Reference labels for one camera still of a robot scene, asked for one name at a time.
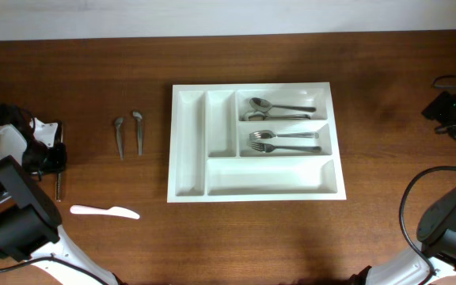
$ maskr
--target silver fork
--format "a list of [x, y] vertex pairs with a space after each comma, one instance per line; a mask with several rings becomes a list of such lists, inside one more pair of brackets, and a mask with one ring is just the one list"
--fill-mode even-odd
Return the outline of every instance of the silver fork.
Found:
[[277, 149], [282, 150], [301, 150], [301, 151], [308, 151], [308, 152], [320, 152], [321, 146], [273, 146], [270, 143], [262, 143], [262, 142], [251, 142], [251, 147], [254, 150], [258, 150], [261, 152], [269, 153]]
[[303, 132], [303, 133], [293, 133], [293, 134], [275, 134], [270, 130], [255, 131], [249, 134], [250, 140], [257, 139], [271, 139], [271, 138], [307, 138], [307, 139], [317, 139], [320, 135], [315, 131]]

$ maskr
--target brown tabletop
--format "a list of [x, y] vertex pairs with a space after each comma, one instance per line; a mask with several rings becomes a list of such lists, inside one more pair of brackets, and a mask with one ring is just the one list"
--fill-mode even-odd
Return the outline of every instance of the brown tabletop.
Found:
[[[407, 249], [397, 217], [405, 186], [422, 169], [456, 165], [456, 142], [420, 114], [443, 74], [456, 74], [456, 31], [0, 43], [0, 103], [66, 124], [66, 196], [56, 204], [64, 228], [131, 285], [346, 279]], [[330, 82], [348, 199], [167, 203], [172, 85], [276, 82]], [[134, 108], [146, 117], [142, 157]], [[124, 161], [117, 116], [127, 119]], [[53, 197], [54, 183], [40, 187]], [[425, 209], [455, 185], [456, 173], [438, 173], [413, 189], [413, 237]], [[73, 204], [142, 218], [72, 215]], [[0, 274], [4, 283], [57, 281], [28, 267]]]

